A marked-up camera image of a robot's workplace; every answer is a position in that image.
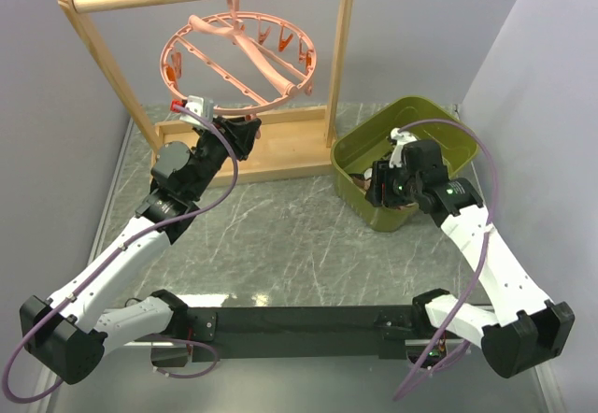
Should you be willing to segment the pink round clip hanger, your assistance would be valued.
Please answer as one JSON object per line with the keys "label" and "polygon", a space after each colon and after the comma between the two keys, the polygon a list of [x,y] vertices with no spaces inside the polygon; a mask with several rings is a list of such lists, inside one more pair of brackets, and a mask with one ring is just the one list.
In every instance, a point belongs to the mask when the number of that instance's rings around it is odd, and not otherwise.
{"label": "pink round clip hanger", "polygon": [[[300,93],[312,94],[318,55],[311,38],[296,25],[277,16],[241,10],[240,0],[226,2],[228,10],[225,12],[203,18],[191,15],[164,45],[160,74],[172,101],[185,102],[189,107],[199,103],[198,97],[184,94],[178,86],[182,77],[180,49],[198,58],[251,101],[244,107],[215,106],[213,111],[217,115],[255,116],[285,105]],[[230,42],[273,87],[277,96],[266,98],[255,92],[190,42],[191,34],[216,36]]]}

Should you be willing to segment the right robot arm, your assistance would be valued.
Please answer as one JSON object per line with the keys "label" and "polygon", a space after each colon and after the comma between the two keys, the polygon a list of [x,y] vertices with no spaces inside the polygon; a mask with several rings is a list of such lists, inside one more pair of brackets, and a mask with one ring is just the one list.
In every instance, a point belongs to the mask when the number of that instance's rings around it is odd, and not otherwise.
{"label": "right robot arm", "polygon": [[527,274],[489,220],[489,210],[466,178],[450,178],[441,148],[432,139],[392,135],[389,159],[372,164],[365,198],[375,207],[417,205],[479,273],[492,309],[460,303],[436,289],[412,301],[410,326],[430,337],[443,323],[481,348],[493,369],[510,378],[562,353],[575,314],[554,303]]}

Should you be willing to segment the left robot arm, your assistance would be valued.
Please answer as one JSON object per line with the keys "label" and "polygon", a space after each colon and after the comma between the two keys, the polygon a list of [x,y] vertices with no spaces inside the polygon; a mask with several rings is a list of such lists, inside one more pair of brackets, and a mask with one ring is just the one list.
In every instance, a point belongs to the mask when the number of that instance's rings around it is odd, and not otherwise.
{"label": "left robot arm", "polygon": [[203,213],[197,205],[226,161],[248,159],[260,119],[217,117],[200,121],[197,142],[163,145],[151,168],[149,194],[121,235],[73,281],[46,299],[35,295],[20,308],[23,348],[62,382],[86,378],[113,349],[145,335],[174,340],[186,331],[186,305],[158,291],[107,312],[140,269],[173,245]]}

